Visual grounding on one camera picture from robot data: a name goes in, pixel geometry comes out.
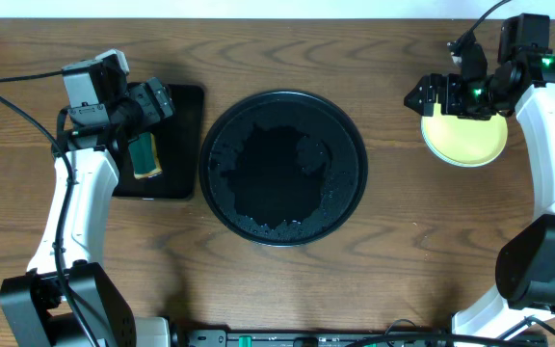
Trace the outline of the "yellow plate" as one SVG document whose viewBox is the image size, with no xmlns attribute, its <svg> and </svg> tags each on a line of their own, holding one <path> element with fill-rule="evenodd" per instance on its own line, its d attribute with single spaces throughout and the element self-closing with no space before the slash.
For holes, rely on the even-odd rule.
<svg viewBox="0 0 555 347">
<path fill-rule="evenodd" d="M 436 104 L 431 117 L 421 118 L 421 134 L 430 151 L 457 167 L 475 168 L 495 160 L 505 148 L 508 125 L 500 116 L 489 120 L 444 116 Z"/>
</svg>

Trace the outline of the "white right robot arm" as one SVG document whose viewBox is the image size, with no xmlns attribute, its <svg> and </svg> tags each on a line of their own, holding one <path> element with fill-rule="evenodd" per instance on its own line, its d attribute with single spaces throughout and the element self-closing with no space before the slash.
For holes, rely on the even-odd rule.
<svg viewBox="0 0 555 347">
<path fill-rule="evenodd" d="M 457 74 L 428 74 L 404 99 L 423 120 L 454 116 L 489 120 L 515 117 L 527 145 L 534 188 L 532 223 L 506 244 L 495 265 L 495 284 L 454 314 L 445 346 L 520 346 L 531 325 L 555 318 L 555 53 L 550 19 L 523 13 L 501 27 L 498 69 L 488 73 L 472 32 L 448 47 Z"/>
</svg>

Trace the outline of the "black round tray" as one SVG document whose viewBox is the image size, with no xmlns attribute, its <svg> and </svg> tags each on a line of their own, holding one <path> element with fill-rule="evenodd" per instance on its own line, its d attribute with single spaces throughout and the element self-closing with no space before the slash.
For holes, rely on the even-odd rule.
<svg viewBox="0 0 555 347">
<path fill-rule="evenodd" d="M 198 161 L 214 215 L 251 242 L 295 247 L 344 225 L 363 197 L 368 158 L 353 120 L 320 95 L 275 90 L 228 108 Z"/>
</svg>

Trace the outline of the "green and yellow sponge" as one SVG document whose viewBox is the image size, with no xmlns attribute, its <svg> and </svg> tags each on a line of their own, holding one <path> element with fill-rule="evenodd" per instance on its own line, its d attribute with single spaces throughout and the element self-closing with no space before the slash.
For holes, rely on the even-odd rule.
<svg viewBox="0 0 555 347">
<path fill-rule="evenodd" d="M 140 134 L 129 144 L 128 151 L 134 177 L 137 180 L 151 178 L 162 173 L 155 137 L 151 132 Z"/>
</svg>

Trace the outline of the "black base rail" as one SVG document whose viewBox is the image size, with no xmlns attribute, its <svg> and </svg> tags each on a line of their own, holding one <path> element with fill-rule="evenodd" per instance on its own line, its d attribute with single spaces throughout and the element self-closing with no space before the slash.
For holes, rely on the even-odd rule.
<svg viewBox="0 0 555 347">
<path fill-rule="evenodd" d="M 416 325 L 398 319 L 382 331 L 285 331 L 231 330 L 208 327 L 171 334 L 171 345 L 177 347 L 446 347 L 466 346 L 447 330 Z"/>
</svg>

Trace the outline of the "mint plate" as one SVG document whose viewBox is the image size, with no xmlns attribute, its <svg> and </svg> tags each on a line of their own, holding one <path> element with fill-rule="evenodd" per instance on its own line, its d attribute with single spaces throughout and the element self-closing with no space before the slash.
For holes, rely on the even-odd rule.
<svg viewBox="0 0 555 347">
<path fill-rule="evenodd" d="M 436 149 L 436 147 L 433 145 L 433 143 L 430 141 L 429 136 L 427 135 L 427 133 L 423 130 L 421 130 L 421 134 L 422 134 L 422 138 L 427 146 L 427 148 L 429 149 L 429 151 L 435 156 L 437 157 L 439 160 L 441 160 L 442 162 L 446 163 L 446 164 L 450 164 L 452 166 L 455 167 L 461 167 L 461 168 L 476 168 L 476 167 L 480 167 L 481 165 L 479 164 L 471 164 L 471 163 L 462 163 L 462 162 L 458 162 L 455 161 L 447 156 L 445 156 L 444 154 L 442 154 L 440 151 L 438 151 Z"/>
</svg>

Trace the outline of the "black rectangular tray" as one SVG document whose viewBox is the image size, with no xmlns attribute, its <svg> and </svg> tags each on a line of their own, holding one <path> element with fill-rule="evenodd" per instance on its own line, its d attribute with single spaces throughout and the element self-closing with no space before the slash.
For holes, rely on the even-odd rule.
<svg viewBox="0 0 555 347">
<path fill-rule="evenodd" d="M 118 162 L 117 198 L 149 200 L 186 200 L 195 187 L 204 112 L 204 89 L 195 85 L 170 84 L 173 116 L 153 125 L 162 173 L 137 180 L 129 151 Z"/>
</svg>

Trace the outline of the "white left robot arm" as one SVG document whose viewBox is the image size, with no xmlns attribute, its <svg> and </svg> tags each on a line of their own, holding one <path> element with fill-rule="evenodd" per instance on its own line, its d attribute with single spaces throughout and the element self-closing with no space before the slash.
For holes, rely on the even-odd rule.
<svg viewBox="0 0 555 347">
<path fill-rule="evenodd" d="M 47 225 L 26 273 L 3 280 L 0 306 L 20 346 L 169 346 L 168 319 L 135 317 L 102 266 L 117 158 L 153 143 L 150 127 L 174 113 L 168 88 L 151 78 L 103 99 L 68 97 L 52 137 Z"/>
</svg>

